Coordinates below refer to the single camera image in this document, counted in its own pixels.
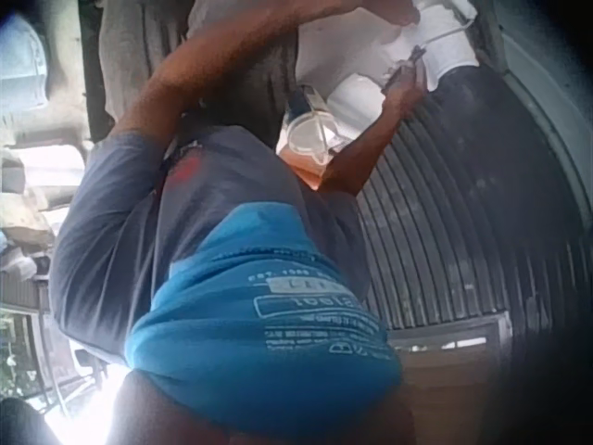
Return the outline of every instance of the white cloth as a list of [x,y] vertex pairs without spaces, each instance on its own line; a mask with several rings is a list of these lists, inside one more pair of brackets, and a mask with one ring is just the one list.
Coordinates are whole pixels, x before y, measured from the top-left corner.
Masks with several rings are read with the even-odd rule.
[[[460,26],[453,11],[441,5],[430,6],[421,11],[421,20],[418,25],[404,28],[393,43],[381,47],[383,56],[394,63],[406,60],[410,57],[414,46],[421,45],[437,35],[458,29]],[[457,67],[480,66],[465,32],[458,32],[429,44],[423,60],[426,65],[429,91],[434,91],[440,78]]]

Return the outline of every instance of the forearm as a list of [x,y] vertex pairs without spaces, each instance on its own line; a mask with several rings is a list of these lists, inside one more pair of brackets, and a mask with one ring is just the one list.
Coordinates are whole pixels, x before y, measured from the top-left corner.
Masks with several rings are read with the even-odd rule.
[[391,143],[400,122],[398,111],[384,110],[373,125],[332,159],[318,191],[339,191],[354,197],[360,193],[385,147]]
[[269,42],[330,15],[332,2],[266,1],[197,33],[169,55],[114,133],[139,130],[166,147],[182,114]]

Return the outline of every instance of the hand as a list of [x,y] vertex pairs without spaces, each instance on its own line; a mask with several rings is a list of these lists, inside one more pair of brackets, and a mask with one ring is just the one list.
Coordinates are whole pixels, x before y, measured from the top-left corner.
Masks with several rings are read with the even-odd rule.
[[385,96],[383,112],[408,117],[426,94],[426,68],[422,60],[415,66],[404,65],[401,73]]

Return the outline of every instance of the gray t-shirt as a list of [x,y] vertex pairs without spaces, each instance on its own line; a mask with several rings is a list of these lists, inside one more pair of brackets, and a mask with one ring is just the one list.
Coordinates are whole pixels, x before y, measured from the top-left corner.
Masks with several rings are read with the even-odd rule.
[[356,199],[312,191],[241,127],[202,131],[162,161],[137,133],[97,146],[57,238],[50,271],[60,329],[109,362],[124,362],[135,322],[169,276],[228,213],[247,202],[294,206],[308,235],[359,299],[370,283]]

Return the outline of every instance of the man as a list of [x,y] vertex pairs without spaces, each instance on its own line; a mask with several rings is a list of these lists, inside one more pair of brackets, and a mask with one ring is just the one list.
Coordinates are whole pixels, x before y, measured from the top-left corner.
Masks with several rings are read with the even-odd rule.
[[[211,9],[194,6],[191,37],[148,64],[129,104],[125,88],[107,91],[114,114],[127,109],[95,149],[61,229],[54,315],[68,336],[134,370],[112,443],[406,443],[399,364],[360,305],[369,276],[355,196],[422,97],[423,76],[405,72],[318,191],[271,146],[299,25],[359,6],[408,24],[417,11],[409,0],[255,3],[199,30],[192,17],[204,24]],[[147,12],[137,11],[145,32]],[[120,12],[127,33],[134,17]],[[132,51],[132,41],[121,35],[129,52],[119,56],[101,49],[108,90],[115,67],[120,84],[140,72],[126,55],[154,50]],[[173,139],[179,148],[163,162]]]

